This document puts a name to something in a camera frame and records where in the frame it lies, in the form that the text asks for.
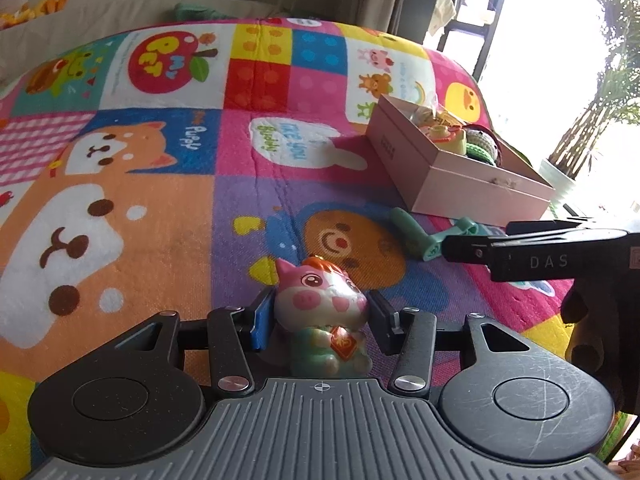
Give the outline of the black gloved right hand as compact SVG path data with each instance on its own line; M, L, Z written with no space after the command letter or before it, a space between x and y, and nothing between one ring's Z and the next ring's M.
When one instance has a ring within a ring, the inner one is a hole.
M605 386L619 411L639 413L639 280L576 278L561 304L573 326L565 359Z

